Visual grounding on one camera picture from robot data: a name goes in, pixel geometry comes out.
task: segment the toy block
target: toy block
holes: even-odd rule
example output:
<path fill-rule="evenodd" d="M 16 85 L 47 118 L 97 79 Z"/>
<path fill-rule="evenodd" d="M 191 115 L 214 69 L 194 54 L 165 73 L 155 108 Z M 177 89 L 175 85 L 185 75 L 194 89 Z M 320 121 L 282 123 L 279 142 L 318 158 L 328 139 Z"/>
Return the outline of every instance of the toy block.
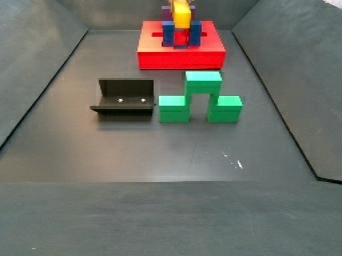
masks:
<path fill-rule="evenodd" d="M 189 105 L 184 96 L 159 96 L 159 121 L 183 123 L 189 120 Z"/>
<path fill-rule="evenodd" d="M 226 49 L 212 21 L 202 21 L 200 47 L 173 49 L 163 47 L 160 21 L 144 21 L 137 46 L 137 65 L 140 69 L 220 69 L 224 64 Z"/>
<path fill-rule="evenodd" d="M 176 28 L 189 28 L 191 10 L 187 0 L 172 1 L 172 16 Z"/>
<path fill-rule="evenodd" d="M 161 15 L 164 21 L 172 21 L 172 12 L 171 12 L 171 6 L 164 5 L 161 6 Z"/>
<path fill-rule="evenodd" d="M 200 46 L 202 36 L 202 23 L 200 21 L 192 21 L 189 27 L 188 45 Z"/>
<path fill-rule="evenodd" d="M 239 121 L 239 112 L 211 112 L 207 113 L 210 123 L 236 123 Z"/>
<path fill-rule="evenodd" d="M 218 99 L 210 97 L 208 112 L 240 111 L 243 103 L 239 96 L 219 96 Z"/>
<path fill-rule="evenodd" d="M 218 103 L 210 98 L 208 122 L 234 123 L 239 121 L 243 103 L 239 96 L 219 96 Z"/>
<path fill-rule="evenodd" d="M 159 111 L 160 123 L 187 123 L 189 121 L 188 112 L 161 112 Z"/>
<path fill-rule="evenodd" d="M 188 30 L 187 29 L 175 29 L 173 35 L 175 35 L 173 45 L 175 46 L 187 46 Z"/>
<path fill-rule="evenodd" d="M 184 96 L 159 96 L 159 110 L 161 112 L 188 112 L 189 105 Z"/>

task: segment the green cube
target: green cube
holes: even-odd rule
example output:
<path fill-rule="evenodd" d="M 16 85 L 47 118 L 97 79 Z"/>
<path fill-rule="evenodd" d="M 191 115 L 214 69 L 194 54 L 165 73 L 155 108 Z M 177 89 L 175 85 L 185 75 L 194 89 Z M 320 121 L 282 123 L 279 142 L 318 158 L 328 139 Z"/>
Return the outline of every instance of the green cube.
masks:
<path fill-rule="evenodd" d="M 208 112 L 240 111 L 242 107 L 243 103 L 239 96 L 219 96 L 218 100 L 214 96 L 210 97 Z"/>
<path fill-rule="evenodd" d="M 184 96 L 159 96 L 159 110 L 165 111 L 189 111 L 189 105 Z"/>
<path fill-rule="evenodd" d="M 240 111 L 207 113 L 207 119 L 211 123 L 236 123 L 239 116 Z"/>
<path fill-rule="evenodd" d="M 212 94 L 219 96 L 222 76 L 219 71 L 187 71 L 185 72 L 185 96 L 191 94 Z"/>
<path fill-rule="evenodd" d="M 187 123 L 189 121 L 189 111 L 159 111 L 159 121 L 160 123 Z"/>

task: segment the red platform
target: red platform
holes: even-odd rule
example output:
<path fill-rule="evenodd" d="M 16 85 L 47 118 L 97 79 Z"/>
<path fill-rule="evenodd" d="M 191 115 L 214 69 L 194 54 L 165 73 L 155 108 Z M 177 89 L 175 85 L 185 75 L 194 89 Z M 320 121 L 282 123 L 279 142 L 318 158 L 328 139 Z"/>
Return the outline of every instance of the red platform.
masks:
<path fill-rule="evenodd" d="M 200 46 L 161 47 L 161 21 L 144 21 L 137 46 L 140 69 L 220 69 L 226 49 L 212 21 L 202 21 Z"/>

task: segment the gray floor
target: gray floor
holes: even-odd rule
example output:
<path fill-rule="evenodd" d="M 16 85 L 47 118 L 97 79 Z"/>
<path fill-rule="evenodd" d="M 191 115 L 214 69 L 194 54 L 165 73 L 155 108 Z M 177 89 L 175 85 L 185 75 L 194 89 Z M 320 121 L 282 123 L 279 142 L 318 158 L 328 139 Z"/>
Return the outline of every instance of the gray floor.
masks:
<path fill-rule="evenodd" d="M 1 184 L 1 255 L 339 256 L 340 197 L 318 183 Z"/>
<path fill-rule="evenodd" d="M 240 95 L 238 124 L 206 121 L 194 98 L 188 124 L 99 119 L 99 78 L 148 77 L 155 94 L 183 92 L 183 71 L 140 71 L 139 31 L 92 31 L 0 153 L 0 180 L 45 182 L 268 181 L 312 175 L 230 31 L 224 95 Z"/>

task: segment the blue block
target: blue block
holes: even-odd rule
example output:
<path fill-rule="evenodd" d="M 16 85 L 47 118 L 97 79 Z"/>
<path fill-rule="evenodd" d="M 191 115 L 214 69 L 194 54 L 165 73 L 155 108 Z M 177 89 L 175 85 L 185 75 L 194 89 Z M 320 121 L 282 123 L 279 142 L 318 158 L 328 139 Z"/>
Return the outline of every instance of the blue block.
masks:
<path fill-rule="evenodd" d="M 163 42 L 161 46 L 163 47 L 171 47 L 171 46 L 173 46 L 173 42 Z"/>
<path fill-rule="evenodd" d="M 191 21 L 189 35 L 188 35 L 189 46 L 200 46 L 200 35 L 202 35 L 202 23 L 198 20 Z"/>
<path fill-rule="evenodd" d="M 172 30 L 175 31 L 175 23 L 173 21 L 163 21 L 163 30 Z"/>

